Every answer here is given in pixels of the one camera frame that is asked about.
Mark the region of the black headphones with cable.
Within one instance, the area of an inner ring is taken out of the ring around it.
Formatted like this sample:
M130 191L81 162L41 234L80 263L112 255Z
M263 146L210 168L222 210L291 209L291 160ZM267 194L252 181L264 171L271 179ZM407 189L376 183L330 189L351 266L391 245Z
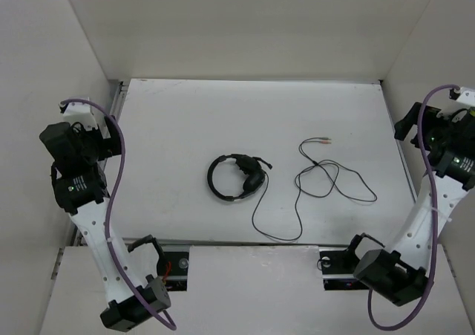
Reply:
M221 155L215 160L213 160L208 167L208 170L206 172L207 186L213 196L225 203L241 202L243 200L246 200L247 198L253 197L253 195L257 193L260 193L261 196L259 197L255 208L252 210L251 214L252 228L257 233L270 240L282 243L295 243L296 241L299 241L302 235L304 234L304 224L298 209L298 204L302 195L306 195L314 199L325 199L329 197L333 192L337 192L339 195L346 198L347 200L356 203L374 204L378 200L378 195L364 180L361 173L339 163L336 160L315 160L314 158L310 157L304 149L305 145L307 144L315 143L321 145L329 145L331 144L331 142L332 140L329 137L310 137L301 141L298 145L298 153L300 154L300 156L302 156L309 162L309 165L303 168L293 178L293 185L298 190L293 204L294 213L298 223L298 233L295 236L280 237L277 235L273 235L269 232L262 230L256 224L256 214L269 188L269 171L273 168L273 165L265 161L263 158L239 153ZM240 175L242 183L240 185L240 191L238 193L227 195L221 192L220 189L216 187L214 182L214 174L216 168L221 164L230 165L232 169ZM330 182L329 189L324 194L311 193L305 190L302 185L302 177L314 172L316 169L320 169L326 176L327 180ZM344 192L338 185L338 179L343 171L354 174L359 179L364 189L366 189L370 193L370 197L359 198L356 196L348 195L346 192Z

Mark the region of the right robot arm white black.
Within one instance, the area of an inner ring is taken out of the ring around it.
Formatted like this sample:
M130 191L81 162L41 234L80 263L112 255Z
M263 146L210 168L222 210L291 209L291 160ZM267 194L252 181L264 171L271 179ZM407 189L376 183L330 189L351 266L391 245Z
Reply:
M366 238L362 233L343 250L321 250L318 266L325 290L371 289L398 307L422 297L432 235L441 233L455 206L474 188L474 110L462 109L462 117L434 107L423 112L433 177L423 177L416 203L392 241L368 251L359 245ZM436 183L436 205L431 180Z

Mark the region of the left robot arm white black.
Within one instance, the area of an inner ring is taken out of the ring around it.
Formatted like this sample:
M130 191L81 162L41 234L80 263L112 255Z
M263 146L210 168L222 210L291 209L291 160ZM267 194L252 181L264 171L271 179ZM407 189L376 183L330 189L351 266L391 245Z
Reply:
M53 157L54 196L86 240L102 277L107 302L100 314L103 325L125 333L154 317L174 331L177 326L167 312L171 300L164 282L171 262L161 245L152 235L127 245L111 225L117 191L108 189L100 162L123 155L123 136L113 120L106 125L111 132L108 138L81 122L50 124L40 133Z

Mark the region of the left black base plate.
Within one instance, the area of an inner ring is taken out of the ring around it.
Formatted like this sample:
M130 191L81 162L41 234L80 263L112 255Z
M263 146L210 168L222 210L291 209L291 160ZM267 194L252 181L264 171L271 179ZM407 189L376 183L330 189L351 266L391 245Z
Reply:
M189 251L165 251L157 263L157 275L164 281L168 292L187 291Z

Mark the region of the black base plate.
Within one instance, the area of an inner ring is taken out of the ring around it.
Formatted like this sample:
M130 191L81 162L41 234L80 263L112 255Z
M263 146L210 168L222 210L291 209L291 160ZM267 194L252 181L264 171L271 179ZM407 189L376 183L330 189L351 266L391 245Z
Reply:
M368 290L368 286L353 276L360 258L346 249L321 248L317 267L327 291Z
M164 281L168 292L187 291L189 251L165 251L157 263L157 275Z

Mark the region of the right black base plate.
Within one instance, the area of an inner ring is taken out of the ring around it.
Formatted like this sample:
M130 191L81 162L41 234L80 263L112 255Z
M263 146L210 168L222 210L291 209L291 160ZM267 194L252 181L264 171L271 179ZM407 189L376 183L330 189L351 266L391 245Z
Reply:
M368 290L368 286L353 276L360 258L346 249L321 248L317 267L327 291Z

